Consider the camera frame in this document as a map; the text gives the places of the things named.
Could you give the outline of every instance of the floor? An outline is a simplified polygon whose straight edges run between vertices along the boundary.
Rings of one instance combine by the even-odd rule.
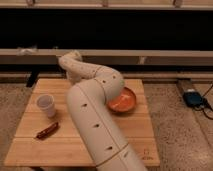
[[[205,92],[209,84],[196,84]],[[160,157],[160,167],[149,171],[212,171],[213,121],[187,108],[176,84],[146,83],[145,94]],[[32,93],[25,84],[0,84],[0,171],[30,171],[3,166],[12,137]],[[213,90],[207,98],[213,103]],[[80,168],[45,168],[48,171],[85,171]]]

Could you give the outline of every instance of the black wall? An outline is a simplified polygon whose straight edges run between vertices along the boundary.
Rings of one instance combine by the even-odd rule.
[[[213,50],[213,12],[1,9],[0,48]]]

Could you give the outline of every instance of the wooden tabletop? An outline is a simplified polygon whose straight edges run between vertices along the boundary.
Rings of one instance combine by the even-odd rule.
[[[159,166],[151,118],[141,80],[125,80],[126,87],[137,97],[136,108],[125,115],[111,114],[146,166]],[[31,95],[18,126],[5,166],[94,166],[90,155],[72,122],[66,107],[66,92],[71,87],[65,79],[40,79]],[[49,119],[35,104],[40,94],[52,94],[57,114]],[[38,132],[59,122],[59,130],[45,140],[37,140]]]

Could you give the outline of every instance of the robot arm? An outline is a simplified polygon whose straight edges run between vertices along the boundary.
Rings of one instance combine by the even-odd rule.
[[[123,89],[122,75],[109,67],[81,62],[77,51],[60,57],[59,64],[72,78],[88,79],[68,91],[67,106],[97,169],[146,171],[105,107]]]

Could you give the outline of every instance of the orange bowl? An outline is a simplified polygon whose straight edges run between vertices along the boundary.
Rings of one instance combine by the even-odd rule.
[[[136,95],[131,89],[127,87],[124,87],[118,97],[107,103],[108,108],[114,112],[128,112],[132,110],[135,105]]]

